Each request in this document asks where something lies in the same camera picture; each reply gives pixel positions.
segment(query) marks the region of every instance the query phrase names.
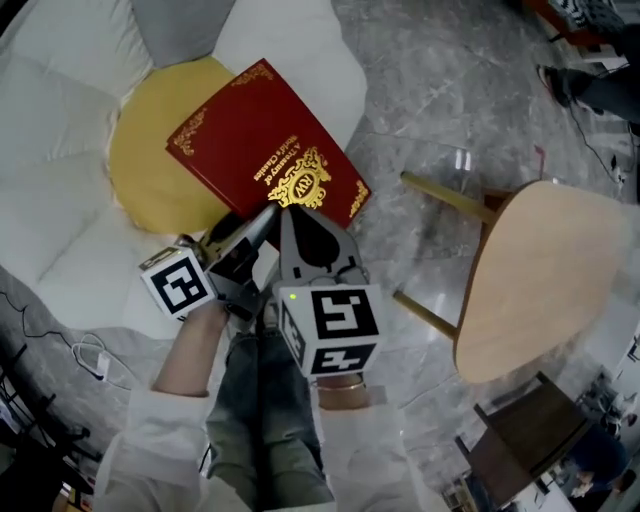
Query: white sofa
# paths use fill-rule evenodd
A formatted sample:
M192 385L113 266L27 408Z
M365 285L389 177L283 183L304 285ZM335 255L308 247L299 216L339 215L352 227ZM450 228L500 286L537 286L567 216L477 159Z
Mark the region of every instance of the white sofa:
M366 81L330 0L237 0L213 56L236 73L266 57L347 145ZM120 108L152 69L129 0L30 0L0 39L0 265L69 328L179 327L137 268L173 237L135 228L109 182Z

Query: yellow cushion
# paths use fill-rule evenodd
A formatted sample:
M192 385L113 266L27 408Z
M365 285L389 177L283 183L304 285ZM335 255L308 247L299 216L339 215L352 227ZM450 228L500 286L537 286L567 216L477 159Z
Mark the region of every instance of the yellow cushion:
M217 60L205 57L154 71L124 106L111 144L111 180L138 227L192 233L229 212L165 147L174 130L232 78Z

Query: gold emblem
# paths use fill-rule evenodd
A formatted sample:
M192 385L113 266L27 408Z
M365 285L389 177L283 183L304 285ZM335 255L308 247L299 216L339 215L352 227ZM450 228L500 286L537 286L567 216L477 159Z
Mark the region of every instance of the gold emblem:
M278 201L286 208L290 204L301 204L309 208L322 206L327 191L320 186L323 181L331 181L325 169L328 162L312 147L304 152L295 165L289 167L285 175L278 180L278 185L271 189L268 198Z
M242 73L238 78L231 82L231 87L237 87L238 85L245 85L252 82L256 78L264 77L268 80L273 80L273 73L269 71L264 64L258 64L251 69Z
M362 206L362 203L364 202L365 197L369 195L369 191L367 190L367 187L364 186L364 183L358 180L356 182L356 185L358 185L358 195L356 196L355 200L353 201L353 204L351 205L351 213L349 213L350 219L353 218L353 216L356 213L358 213L358 210Z
M180 133L173 139L173 143L187 156L191 156L195 153L195 150L191 147L191 136L195 135L200 125L204 123L204 113L206 111L207 108L205 107L194 115L189 120L189 124L183 126Z

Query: red book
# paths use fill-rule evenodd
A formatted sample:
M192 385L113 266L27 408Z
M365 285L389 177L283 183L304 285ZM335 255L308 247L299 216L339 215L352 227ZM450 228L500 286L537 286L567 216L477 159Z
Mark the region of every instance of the red book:
M347 227L371 190L293 89L261 60L193 113L167 151L249 219L269 201Z

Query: gray marble floor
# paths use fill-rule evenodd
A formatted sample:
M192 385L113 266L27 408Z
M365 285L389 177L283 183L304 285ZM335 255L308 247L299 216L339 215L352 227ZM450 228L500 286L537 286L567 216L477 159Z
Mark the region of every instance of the gray marble floor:
M479 239L476 221L406 190L399 181L405 169L473 197L482 186L515 188L539 177L631 197L631 187L620 191L611 183L570 113L538 81L535 64L563 65L573 54L548 44L531 13L502 0L334 0L334 6L369 85L366 113L347 152L374 195L353 233L371 280L388 297L402 288L456 322ZM613 151L621 162L628 160L629 147L614 147L606 136L620 128L616 120L596 120L579 109L575 115L605 162ZM544 166L536 146L544 151ZM456 169L456 160L464 164L467 154L469 170ZM16 306L30 304L29 334L53 329L69 342L81 338L2 270L0 290ZM490 409L539 369L576 396L596 372L574 340L512 375L472 386L457 375L447 339L391 299L388 311L392 336L368 379L385 385L406 413L405 444L425 482L436 488L467 469L453 437L473 442L482 432L474 403ZM57 337L25 338L20 315L3 297L0 321L15 349L29 346L21 364L43 392L58 395L54 412L89 427L93 446L104 449L123 425L127 392L81 370ZM125 329L96 334L143 383L156 374L171 343ZM219 358L214 392L221 364ZM129 381L122 376L118 383L134 384Z

